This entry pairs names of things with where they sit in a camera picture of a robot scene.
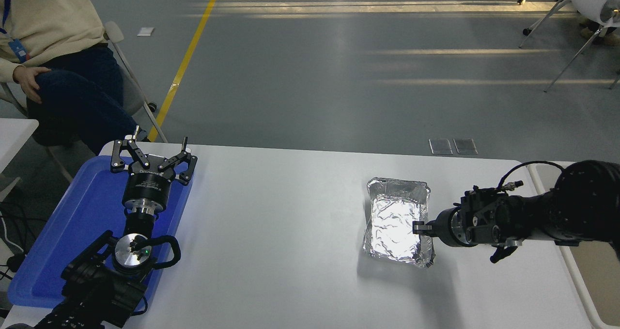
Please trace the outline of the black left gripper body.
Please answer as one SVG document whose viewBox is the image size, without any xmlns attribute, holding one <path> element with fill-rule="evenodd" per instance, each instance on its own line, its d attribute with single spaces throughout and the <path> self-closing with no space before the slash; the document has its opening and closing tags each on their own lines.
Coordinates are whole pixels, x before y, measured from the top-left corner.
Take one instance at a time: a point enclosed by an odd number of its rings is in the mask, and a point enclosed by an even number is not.
<svg viewBox="0 0 620 329">
<path fill-rule="evenodd" d="M 142 199 L 157 204 L 168 203 L 175 172 L 171 168 L 163 172 L 158 169 L 166 160 L 164 157 L 156 155 L 148 155 L 147 157 L 150 164 L 147 169 L 144 169 L 139 161 L 131 163 L 128 170 L 130 175 L 122 198 L 123 204 Z"/>
</svg>

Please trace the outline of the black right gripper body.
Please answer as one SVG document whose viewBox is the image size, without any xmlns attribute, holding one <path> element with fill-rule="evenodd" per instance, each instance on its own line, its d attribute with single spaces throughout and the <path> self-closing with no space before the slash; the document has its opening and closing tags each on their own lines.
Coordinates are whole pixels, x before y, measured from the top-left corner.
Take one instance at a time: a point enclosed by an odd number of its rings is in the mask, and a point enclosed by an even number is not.
<svg viewBox="0 0 620 329">
<path fill-rule="evenodd" d="M 448 247 L 460 247 L 458 237 L 452 232 L 452 217 L 458 212 L 459 208 L 447 208 L 440 212 L 433 223 L 433 230 L 436 238 Z"/>
</svg>

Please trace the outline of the person's right hand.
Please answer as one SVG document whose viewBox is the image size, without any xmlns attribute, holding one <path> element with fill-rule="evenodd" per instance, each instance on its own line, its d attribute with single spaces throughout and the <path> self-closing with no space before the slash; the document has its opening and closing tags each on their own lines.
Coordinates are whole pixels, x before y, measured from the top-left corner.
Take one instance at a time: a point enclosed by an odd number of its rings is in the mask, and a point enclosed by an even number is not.
<svg viewBox="0 0 620 329">
<path fill-rule="evenodd" d="M 36 81 L 36 77 L 48 72 L 51 72 L 51 69 L 47 67 L 25 67 L 18 65 L 13 70 L 13 80 L 20 85 L 28 100 L 36 104 L 42 104 L 41 97 L 38 94 L 40 86 Z"/>
</svg>

